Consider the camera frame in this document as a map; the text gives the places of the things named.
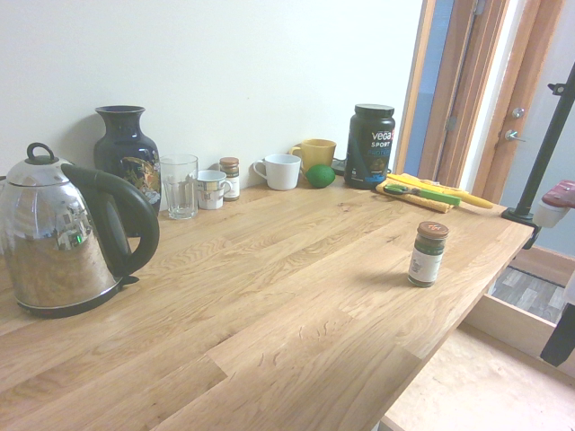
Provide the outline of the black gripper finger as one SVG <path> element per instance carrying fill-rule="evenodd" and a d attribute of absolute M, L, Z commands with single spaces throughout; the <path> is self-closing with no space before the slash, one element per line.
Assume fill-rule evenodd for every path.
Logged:
<path fill-rule="evenodd" d="M 567 303 L 562 317 L 551 337 L 547 340 L 540 357 L 548 364 L 558 367 L 564 363 L 575 347 L 575 308 Z"/>

